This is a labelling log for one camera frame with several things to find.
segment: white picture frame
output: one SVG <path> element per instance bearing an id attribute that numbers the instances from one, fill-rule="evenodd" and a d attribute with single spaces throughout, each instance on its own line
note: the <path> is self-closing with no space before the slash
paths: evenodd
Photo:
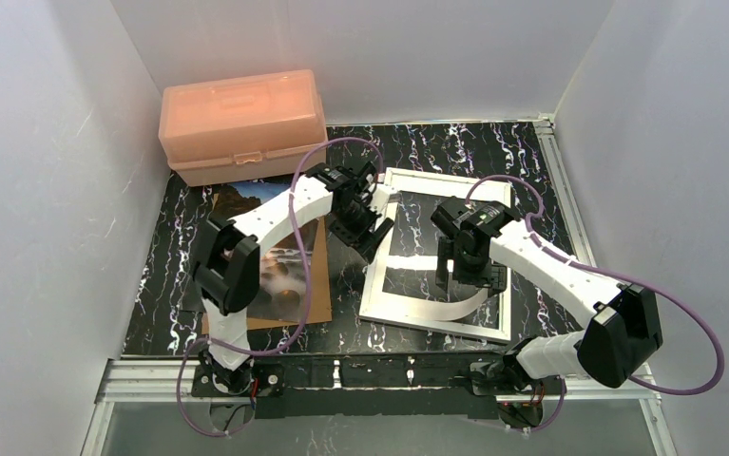
<path id="1" fill-rule="evenodd" d="M 390 185 L 398 192 L 406 191 L 438 197 L 454 196 L 463 199 L 476 181 L 477 179 L 472 178 L 387 168 L 383 183 Z M 512 187 L 505 182 L 487 181 L 476 188 L 472 198 L 474 200 L 499 200 L 507 206 L 512 206 Z M 397 208 L 398 202 L 389 203 L 381 217 L 395 220 Z M 390 256 L 392 237 L 391 231 L 381 242 L 375 260 L 367 268 L 358 313 L 361 319 L 491 342 L 507 343 L 510 341 L 511 286 L 509 284 L 508 290 L 498 297 L 496 328 L 452 321 L 478 309 L 488 298 L 487 290 L 480 291 L 474 297 L 459 302 L 436 302 L 384 292 L 384 280 L 388 267 L 424 271 L 436 269 L 436 256 Z M 508 270 L 508 280 L 510 278 L 511 274 Z"/>

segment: glass panel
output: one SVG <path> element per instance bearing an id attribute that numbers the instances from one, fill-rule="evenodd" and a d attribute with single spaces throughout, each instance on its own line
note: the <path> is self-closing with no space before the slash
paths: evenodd
<path id="1" fill-rule="evenodd" d="M 437 240 L 441 233 L 432 223 L 432 211 L 447 197 L 406 191 L 401 191 L 400 197 L 389 255 L 396 257 L 436 256 Z M 479 291 L 478 288 L 471 285 L 450 281 L 448 291 L 445 292 L 434 283 L 435 274 L 435 271 L 388 267 L 384 275 L 382 291 L 438 302 L 462 301 L 473 297 Z M 496 328 L 498 295 L 492 295 L 471 314 L 455 321 L 484 328 Z"/>
<path id="2" fill-rule="evenodd" d="M 188 408 L 200 425 L 208 425 L 206 404 Z M 121 403 L 115 405 L 103 454 L 656 453 L 639 402 L 622 400 L 568 401 L 554 424 L 528 440 L 498 422 L 458 416 L 341 415 L 258 420 L 230 440 L 215 439 L 191 430 L 176 404 Z"/>

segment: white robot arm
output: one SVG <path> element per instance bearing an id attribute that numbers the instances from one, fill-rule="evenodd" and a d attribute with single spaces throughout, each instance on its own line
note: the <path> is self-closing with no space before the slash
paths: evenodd
<path id="1" fill-rule="evenodd" d="M 504 265 L 526 277 L 565 307 L 585 328 L 554 337 L 531 337 L 508 351 L 485 378 L 504 377 L 518 390 L 551 375 L 590 375 L 619 387 L 662 345 L 655 294 L 638 286 L 577 270 L 548 255 L 531 239 L 520 216 L 500 202 L 467 206 L 443 201 L 432 215 L 439 240 L 437 285 L 456 281 L 481 287 Z M 568 254 L 553 245 L 551 251 Z M 453 261 L 449 273 L 446 263 Z"/>
<path id="2" fill-rule="evenodd" d="M 392 229 L 384 218 L 386 204 L 396 198 L 389 186 L 376 183 L 371 163 L 358 173 L 321 163 L 297 181 L 294 212 L 301 227 L 328 216 L 329 230 L 372 262 L 381 240 Z M 229 220 L 209 219 L 200 230 L 191 276 L 210 322 L 210 337 L 249 351 L 246 307 L 259 289 L 260 258 L 293 233 L 289 220 L 290 191 L 261 207 Z M 223 368 L 234 371 L 248 357 L 218 344 L 210 355 Z"/>

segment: metal frame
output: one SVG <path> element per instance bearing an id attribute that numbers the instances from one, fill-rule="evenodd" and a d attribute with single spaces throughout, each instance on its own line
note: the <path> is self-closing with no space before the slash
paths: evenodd
<path id="1" fill-rule="evenodd" d="M 554 193 L 557 195 L 557 201 L 560 203 L 560 212 L 566 222 L 566 229 L 571 238 L 571 245 L 574 248 L 574 255 L 582 261 L 590 265 L 596 265 L 596 261 L 588 243 L 583 225 L 583 218 L 580 216 L 580 210 L 577 207 L 577 201 L 571 191 L 571 185 L 568 182 L 566 168 L 563 165 L 563 159 L 560 154 L 560 148 L 557 146 L 557 140 L 554 134 L 554 123 L 548 117 L 542 117 L 534 122 L 535 135 L 538 137 L 538 143 L 541 145 L 544 161 L 554 186 Z M 644 363 L 642 369 L 645 369 L 651 378 L 650 383 L 655 384 L 652 378 L 652 370 L 649 365 Z M 653 397 L 649 399 L 640 399 L 639 404 L 642 408 L 644 420 L 646 421 L 649 436 L 652 439 L 652 445 L 658 456 L 673 456 L 678 452 L 675 449 L 675 443 L 672 441 L 672 434 L 666 426 L 666 420 L 663 418 L 661 410 L 661 395 L 655 391 L 651 391 Z"/>
<path id="2" fill-rule="evenodd" d="M 85 444 L 82 446 L 81 454 L 83 456 L 104 452 L 106 433 L 109 431 L 109 423 L 112 421 L 112 410 L 114 408 L 114 402 L 97 401 L 95 403 L 95 410 L 93 410 L 89 422 Z"/>
<path id="3" fill-rule="evenodd" d="M 98 393 L 98 402 L 154 402 L 175 403 L 177 373 L 182 361 L 179 360 L 122 360 L 110 361 L 106 367 L 104 382 Z M 192 378 L 198 361 L 188 361 L 184 378 Z M 637 374 L 646 381 L 652 381 L 652 375 L 646 370 L 638 370 Z M 627 382 L 617 389 L 609 389 L 588 378 L 567 377 L 568 394 L 566 400 L 606 400 L 606 399 L 652 399 L 653 392 L 632 382 Z M 182 400 L 184 402 L 212 403 L 246 403 L 244 397 L 193 397 L 190 394 L 190 382 L 182 382 Z M 544 400 L 557 401 L 556 394 L 547 395 Z M 496 396 L 498 402 L 527 402 L 528 395 Z"/>
<path id="4" fill-rule="evenodd" d="M 399 168 L 387 168 L 384 177 L 384 184 L 390 185 L 397 191 L 407 191 L 423 195 L 435 195 L 439 197 L 456 196 L 464 198 L 470 188 L 476 183 L 476 179 L 448 176 L 434 173 L 424 173 Z M 494 200 L 496 195 L 502 195 L 502 202 L 512 205 L 511 186 L 504 182 L 485 182 L 478 187 L 473 194 L 475 200 Z M 387 205 L 386 217 L 395 219 L 397 216 L 397 202 Z M 398 326 L 431 330 L 442 333 L 451 333 L 465 337 L 485 339 L 491 342 L 507 343 L 511 340 L 511 307 L 510 294 L 502 293 L 498 297 L 498 321 L 497 328 L 485 328 L 465 323 L 445 321 L 435 317 L 433 307 L 429 301 L 406 297 L 400 294 L 386 293 L 383 291 L 386 270 L 388 267 L 395 267 L 399 262 L 402 266 L 412 266 L 413 269 L 436 268 L 436 257 L 425 256 L 390 256 L 392 235 L 389 234 L 381 242 L 375 260 L 367 268 L 367 277 L 364 282 L 364 293 L 361 297 L 361 306 L 358 316 L 364 320 L 373 320 L 380 323 L 389 323 Z M 474 302 L 476 308 L 484 303 L 487 293 L 479 293 L 468 301 L 461 303 L 447 303 L 450 305 Z"/>

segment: white enclosure wall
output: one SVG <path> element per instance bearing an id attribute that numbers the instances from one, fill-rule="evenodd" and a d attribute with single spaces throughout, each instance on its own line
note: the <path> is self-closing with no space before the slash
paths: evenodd
<path id="1" fill-rule="evenodd" d="M 599 263 L 667 285 L 719 334 L 719 387 L 664 411 L 682 454 L 729 454 L 729 2 L 617 2 L 556 120 Z M 711 345 L 660 310 L 660 383 L 699 385 Z"/>
<path id="2" fill-rule="evenodd" d="M 108 0 L 0 1 L 0 455 L 81 450 L 168 176 L 159 109 Z"/>
<path id="3" fill-rule="evenodd" d="M 329 123 L 553 112 L 612 0 L 112 0 L 162 90 L 310 68 Z"/>

